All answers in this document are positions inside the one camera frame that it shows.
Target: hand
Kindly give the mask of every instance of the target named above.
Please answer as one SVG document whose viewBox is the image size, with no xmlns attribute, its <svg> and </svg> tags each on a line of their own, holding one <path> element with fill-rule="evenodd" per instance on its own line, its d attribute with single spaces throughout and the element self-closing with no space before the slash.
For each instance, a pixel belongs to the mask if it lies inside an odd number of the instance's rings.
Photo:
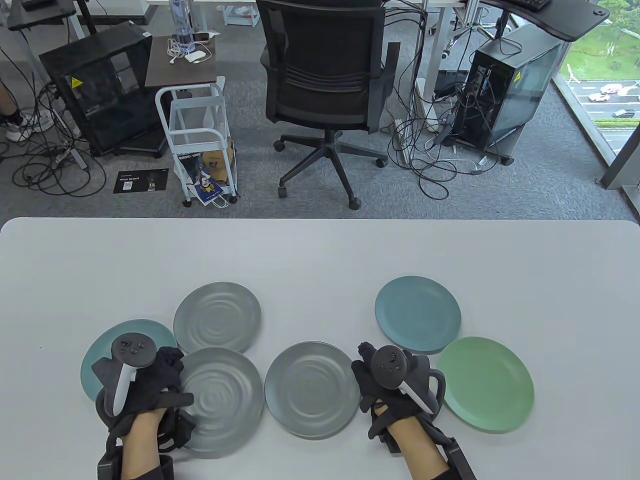
<svg viewBox="0 0 640 480">
<path fill-rule="evenodd" d="M 167 408 L 180 408 L 193 404 L 193 394 L 180 392 L 180 372 L 184 368 L 181 362 L 183 356 L 184 354 L 177 348 L 160 348 L 154 362 L 136 372 L 136 381 L 130 384 L 124 408 L 117 417 L 107 415 L 104 409 L 104 390 L 101 390 L 96 398 L 95 407 L 99 417 L 108 427 L 110 437 L 128 435 L 134 420 L 143 412 L 149 413 L 144 418 L 156 423 L 157 434 L 157 427 Z"/>
<path fill-rule="evenodd" d="M 387 390 L 381 387 L 373 378 L 371 373 L 371 358 L 375 352 L 376 349 L 373 345 L 368 342 L 363 342 L 358 347 L 358 353 L 362 357 L 362 360 L 355 360 L 351 364 L 351 370 L 353 370 L 353 374 L 360 387 L 360 394 L 362 395 L 360 409 L 366 412 L 374 407 L 376 410 L 374 412 L 374 425 L 372 425 L 369 430 L 369 438 L 373 438 L 380 433 L 381 429 L 375 428 L 378 415 L 384 413 L 384 421 L 386 424 L 382 427 L 382 429 L 384 429 L 398 420 L 413 417 L 422 411 L 411 398 L 400 393 L 399 390 Z"/>
</svg>

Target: office chair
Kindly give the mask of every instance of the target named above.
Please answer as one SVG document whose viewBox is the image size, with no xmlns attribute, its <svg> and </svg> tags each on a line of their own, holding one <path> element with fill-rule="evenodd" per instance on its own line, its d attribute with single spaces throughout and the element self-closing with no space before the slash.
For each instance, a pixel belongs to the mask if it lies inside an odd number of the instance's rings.
<svg viewBox="0 0 640 480">
<path fill-rule="evenodd" d="M 278 152 L 284 150 L 285 142 L 314 148 L 280 179 L 278 196 L 286 197 L 285 183 L 326 157 L 349 196 L 349 208 L 357 210 L 360 201 L 339 154 L 375 158 L 383 168 L 387 153 L 338 138 L 343 130 L 378 131 L 382 109 L 393 90 L 400 43 L 389 43 L 381 67 L 385 9 L 380 0 L 376 7 L 356 8 L 350 6 L 371 0 L 341 0 L 342 7 L 305 1 L 307 4 L 257 0 L 267 40 L 260 57 L 267 71 L 267 118 L 324 131 L 324 138 L 282 135 L 274 142 Z"/>
</svg>

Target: computer case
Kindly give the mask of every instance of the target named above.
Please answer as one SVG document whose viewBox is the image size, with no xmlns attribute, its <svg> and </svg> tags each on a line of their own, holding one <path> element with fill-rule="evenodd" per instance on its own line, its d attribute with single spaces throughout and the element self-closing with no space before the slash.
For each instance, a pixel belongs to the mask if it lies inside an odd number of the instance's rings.
<svg viewBox="0 0 640 480">
<path fill-rule="evenodd" d="M 160 126 L 157 89 L 145 87 L 151 41 L 125 22 L 40 55 L 94 155 Z"/>
<path fill-rule="evenodd" d="M 479 48 L 458 103 L 454 138 L 484 150 L 531 120 L 563 43 L 527 24 Z"/>
</svg>

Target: gray plate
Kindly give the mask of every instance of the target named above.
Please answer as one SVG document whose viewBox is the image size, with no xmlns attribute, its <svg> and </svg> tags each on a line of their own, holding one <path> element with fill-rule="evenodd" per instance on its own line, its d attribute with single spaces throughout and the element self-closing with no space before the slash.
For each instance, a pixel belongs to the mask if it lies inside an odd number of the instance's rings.
<svg viewBox="0 0 640 480">
<path fill-rule="evenodd" d="M 346 427 L 360 400 L 351 359 L 323 342 L 302 342 L 280 353 L 269 367 L 264 391 L 278 423 L 310 440 Z"/>
<path fill-rule="evenodd" d="M 243 352 L 258 336 L 260 318 L 260 303 L 247 288 L 215 282 L 182 300 L 173 318 L 173 334 L 185 353 L 207 347 Z"/>
<path fill-rule="evenodd" d="M 220 458 L 242 447 L 258 428 L 264 407 L 260 373 L 241 353 L 205 348 L 182 359 L 182 388 L 195 397 L 184 410 L 196 419 L 186 447 Z"/>
</svg>

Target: black glove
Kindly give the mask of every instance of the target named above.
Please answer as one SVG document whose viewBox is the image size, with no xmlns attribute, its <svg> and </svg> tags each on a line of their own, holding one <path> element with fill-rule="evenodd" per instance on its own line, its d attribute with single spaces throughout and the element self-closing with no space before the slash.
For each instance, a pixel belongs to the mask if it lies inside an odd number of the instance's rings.
<svg viewBox="0 0 640 480">
<path fill-rule="evenodd" d="M 129 385 L 127 400 L 116 417 L 107 414 L 104 409 L 104 389 L 100 391 L 95 400 L 95 409 L 109 429 L 107 452 L 115 448 L 116 438 L 129 433 L 139 413 L 168 409 L 169 414 L 160 423 L 159 434 L 162 435 L 172 428 L 175 409 L 193 404 L 193 394 L 180 392 L 180 372 L 184 368 L 180 360 L 183 356 L 177 348 L 161 347 L 154 363 L 136 371 L 136 380 Z"/>
<path fill-rule="evenodd" d="M 411 353 L 403 350 L 407 357 L 411 357 Z M 373 378 L 371 373 L 371 358 L 376 352 L 376 348 L 368 342 L 362 342 L 358 347 L 358 353 L 362 360 L 355 360 L 351 363 L 351 370 L 356 377 L 358 386 L 360 387 L 360 409 L 363 412 L 371 409 L 372 424 L 369 429 L 369 438 L 380 435 L 380 440 L 388 443 L 390 435 L 387 427 L 398 420 L 413 417 L 420 413 L 422 409 L 410 397 L 400 393 L 399 390 L 387 390 Z M 374 408 L 382 405 L 387 406 L 387 410 L 382 415 L 377 416 Z"/>
</svg>

